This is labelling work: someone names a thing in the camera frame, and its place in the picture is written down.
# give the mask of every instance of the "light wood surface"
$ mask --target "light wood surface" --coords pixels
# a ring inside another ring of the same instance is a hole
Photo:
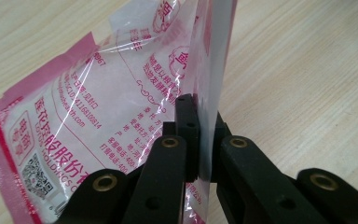
[[[0,1],[0,96],[125,2]],[[220,112],[283,173],[319,167],[358,189],[358,0],[240,0]],[[214,188],[208,223],[225,223]]]

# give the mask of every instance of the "black mechanical part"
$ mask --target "black mechanical part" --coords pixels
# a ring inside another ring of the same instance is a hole
[[[124,213],[129,179],[104,169],[89,175],[72,195],[56,224],[119,223]]]
[[[186,182],[194,182],[199,175],[200,122],[191,94],[175,101],[175,135],[183,137],[186,147]]]
[[[122,223],[182,223],[185,180],[186,141],[161,136],[153,144]]]
[[[217,196],[229,223],[327,223],[251,140],[226,137]]]
[[[358,191],[337,175],[303,170],[296,186],[331,223],[358,224]]]
[[[200,125],[190,94],[176,100],[146,163],[101,170],[79,186],[56,223],[182,223],[185,182],[198,175]],[[282,174],[217,117],[212,182],[228,223],[358,223],[358,191],[324,170]]]

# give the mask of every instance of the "brass ring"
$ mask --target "brass ring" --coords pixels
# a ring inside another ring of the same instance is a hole
[[[321,189],[331,191],[338,189],[338,183],[327,175],[313,174],[310,176],[310,182],[312,182],[314,185],[318,186]]]
[[[234,147],[247,147],[248,146],[246,141],[241,138],[231,138],[229,140],[229,143]]]
[[[162,139],[161,144],[164,147],[177,147],[179,145],[179,141],[176,138],[168,137]]]
[[[114,188],[116,184],[117,184],[117,177],[108,174],[108,175],[101,175],[100,177],[96,178],[92,183],[92,187],[97,191],[103,192]]]

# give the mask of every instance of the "wooden table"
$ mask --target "wooden table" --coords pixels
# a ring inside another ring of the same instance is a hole
[[[125,2],[0,1],[0,96]],[[283,173],[319,167],[358,189],[358,1],[240,0],[220,112]],[[214,188],[208,223],[224,223]]]

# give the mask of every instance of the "transparent plastic bag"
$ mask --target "transparent plastic bag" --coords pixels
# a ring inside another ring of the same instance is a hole
[[[211,1],[130,1],[100,45],[86,35],[7,91],[0,190],[15,222],[54,222],[89,174],[128,174],[145,162],[175,98],[193,93],[187,63],[195,28],[207,27],[197,25],[210,16],[204,7]],[[186,184],[186,223],[206,220],[203,182]]]

